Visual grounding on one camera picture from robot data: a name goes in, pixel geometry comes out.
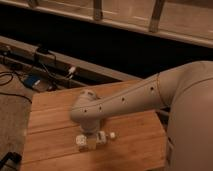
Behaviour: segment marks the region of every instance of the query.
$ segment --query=cable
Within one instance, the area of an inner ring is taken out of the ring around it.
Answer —
[[[32,103],[32,100],[24,95],[21,94],[15,94],[15,93],[4,93],[0,91],[0,95],[4,95],[4,96],[15,96],[15,97],[21,97],[26,99],[28,102]]]
[[[0,73],[0,79],[5,77],[5,76],[10,77],[10,78],[7,81],[5,81],[5,82],[0,83],[0,86],[7,85],[13,80],[13,75],[11,73],[8,73],[8,72],[1,72]]]
[[[69,81],[69,80],[70,80],[70,78],[67,78],[67,76],[69,76],[69,75],[66,76],[67,79],[66,79],[66,78],[57,78],[56,75],[54,75],[53,73],[51,73],[51,72],[47,69],[47,67],[44,65],[43,62],[39,62],[39,63],[42,65],[42,67],[44,68],[45,72],[49,75],[49,77],[51,77],[51,78],[53,78],[53,79],[56,79],[56,80],[65,80],[65,81]]]

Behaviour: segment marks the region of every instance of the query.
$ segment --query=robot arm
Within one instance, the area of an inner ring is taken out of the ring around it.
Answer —
[[[193,62],[106,98],[85,90],[71,119],[90,136],[97,135],[101,119],[170,106],[165,171],[212,171],[212,102],[213,62]]]
[[[101,119],[170,106],[182,75],[195,66],[192,63],[164,71],[102,99],[84,90],[71,109],[71,119],[84,133],[93,134],[99,130]]]

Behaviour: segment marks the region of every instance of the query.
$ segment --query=wooden cutting board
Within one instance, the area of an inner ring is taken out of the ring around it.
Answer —
[[[139,80],[86,87],[100,97]],[[154,111],[105,120],[102,130],[113,131],[114,141],[94,151],[79,152],[79,126],[69,111],[82,88],[36,94],[33,98],[21,171],[145,171],[163,167],[165,132]]]

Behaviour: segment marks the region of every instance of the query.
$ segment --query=wooden surface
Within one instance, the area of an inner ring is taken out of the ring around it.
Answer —
[[[104,97],[136,82],[90,88]],[[69,109],[81,90],[34,96],[21,171],[145,171],[163,166],[165,132],[153,111],[106,119],[102,130],[114,131],[117,139],[95,151],[79,152],[75,137],[80,129],[70,121]]]

